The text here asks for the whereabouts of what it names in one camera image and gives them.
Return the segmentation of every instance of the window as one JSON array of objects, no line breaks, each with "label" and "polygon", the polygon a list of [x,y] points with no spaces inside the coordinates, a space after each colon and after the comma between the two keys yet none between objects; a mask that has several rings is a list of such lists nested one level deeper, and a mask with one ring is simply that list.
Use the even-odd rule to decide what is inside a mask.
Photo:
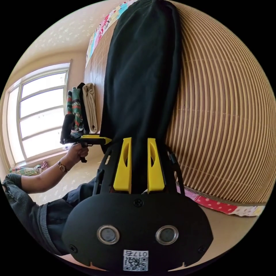
[{"label": "window", "polygon": [[20,81],[8,93],[7,136],[14,165],[61,152],[70,64]]}]

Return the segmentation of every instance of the sticker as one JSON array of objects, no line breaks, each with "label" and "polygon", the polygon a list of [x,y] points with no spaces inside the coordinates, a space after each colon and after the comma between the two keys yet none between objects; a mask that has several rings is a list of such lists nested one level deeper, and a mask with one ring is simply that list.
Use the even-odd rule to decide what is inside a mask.
[{"label": "sticker", "polygon": [[148,271],[149,252],[124,250],[124,271]]}]

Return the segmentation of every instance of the wristwatch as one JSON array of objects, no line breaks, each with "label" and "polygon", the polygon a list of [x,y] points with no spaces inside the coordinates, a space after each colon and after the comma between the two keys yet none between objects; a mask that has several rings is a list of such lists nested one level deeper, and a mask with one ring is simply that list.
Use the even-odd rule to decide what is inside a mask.
[{"label": "wristwatch", "polygon": [[66,169],[64,165],[60,163],[60,160],[58,161],[58,166],[60,167],[60,170],[64,173],[69,172],[69,170]]}]

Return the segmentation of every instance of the pink polka dot fabric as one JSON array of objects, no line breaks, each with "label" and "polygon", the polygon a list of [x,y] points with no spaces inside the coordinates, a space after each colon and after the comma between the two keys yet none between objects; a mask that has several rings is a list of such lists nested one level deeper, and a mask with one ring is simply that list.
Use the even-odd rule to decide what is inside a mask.
[{"label": "pink polka dot fabric", "polygon": [[185,190],[185,196],[189,197],[196,203],[206,208],[222,212],[227,215],[238,215],[238,216],[259,216],[264,206],[234,206],[230,204],[221,203],[203,196],[197,195],[190,191]]}]

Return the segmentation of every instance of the beige cloth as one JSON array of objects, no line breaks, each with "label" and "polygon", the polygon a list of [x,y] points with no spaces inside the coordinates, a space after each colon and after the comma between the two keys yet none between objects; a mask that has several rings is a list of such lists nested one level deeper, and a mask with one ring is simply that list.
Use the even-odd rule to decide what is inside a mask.
[{"label": "beige cloth", "polygon": [[95,104],[95,89],[94,84],[87,83],[83,86],[83,102],[86,112],[86,117],[89,125],[89,133],[98,132],[98,123]]}]

